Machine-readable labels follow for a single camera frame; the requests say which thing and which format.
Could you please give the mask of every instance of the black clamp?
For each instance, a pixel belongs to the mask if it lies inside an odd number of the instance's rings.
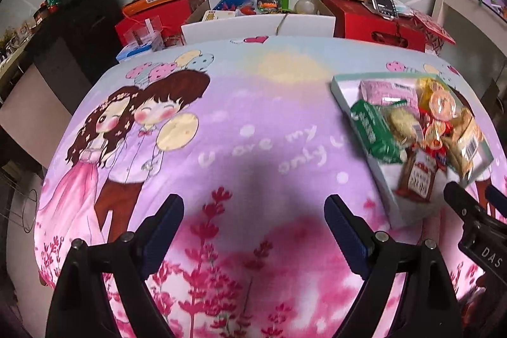
[[[406,272],[405,284],[388,337],[462,337],[458,303],[435,241],[409,245],[374,233],[338,195],[326,200],[324,216],[350,269],[364,280],[334,338],[373,336],[399,272]]]
[[[174,338],[145,280],[158,271],[183,219],[183,200],[170,195],[138,230],[111,244],[75,239],[49,308],[46,338],[121,338],[102,273],[114,275],[130,325],[139,338]]]
[[[456,182],[445,186],[444,199],[463,221],[459,250],[507,286],[507,225],[490,217]],[[507,198],[494,186],[486,188],[486,199],[507,214]]]

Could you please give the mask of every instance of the floor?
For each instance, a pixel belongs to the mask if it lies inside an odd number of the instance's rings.
[[[41,193],[42,180],[35,174],[24,174],[20,180],[20,187],[25,193],[31,189]],[[12,210],[20,213],[23,196],[14,194]],[[25,207],[25,220],[34,219],[35,203],[28,200]],[[18,307],[27,331],[34,338],[44,338],[49,305],[53,289],[43,287],[39,282],[39,269],[35,262],[34,231],[25,233],[23,228],[9,222],[7,231],[7,271],[14,283],[18,296]]]

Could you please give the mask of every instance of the candy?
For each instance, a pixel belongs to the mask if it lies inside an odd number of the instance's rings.
[[[403,163],[407,159],[375,106],[361,99],[350,110],[352,121],[369,154],[385,163]]]
[[[433,92],[428,106],[433,117],[440,121],[450,121],[456,114],[456,101],[447,91]]]

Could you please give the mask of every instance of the red gift box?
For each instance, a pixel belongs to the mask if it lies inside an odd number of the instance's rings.
[[[162,40],[165,46],[182,44],[181,31],[182,25],[204,0],[175,0],[159,6],[154,6],[143,12],[136,13],[133,16],[125,17],[116,25],[116,33],[123,46],[128,44],[125,34],[139,26],[144,26],[144,20],[149,18],[160,19],[162,24]]]
[[[336,17],[335,38],[356,39],[425,51],[426,38],[415,23],[400,17],[389,21],[355,0],[322,0]]]

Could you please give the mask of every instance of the cartoon girl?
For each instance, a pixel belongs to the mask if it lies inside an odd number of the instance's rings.
[[[88,211],[93,212],[95,203],[98,168],[113,159],[117,148],[132,128],[133,114],[126,109],[134,104],[138,94],[139,88],[136,86],[120,88],[88,116],[79,130],[67,151],[66,161],[72,163],[72,168],[63,176],[52,198],[37,214],[39,220],[41,216],[42,219],[44,216],[51,219],[53,234],[67,237],[71,224],[82,227],[74,224],[83,216],[88,219],[88,225],[84,226],[88,226],[90,232],[96,229],[95,233],[100,234],[96,218],[95,222],[89,221],[95,214],[88,214]],[[94,241],[90,239],[90,233],[84,235],[79,237]]]

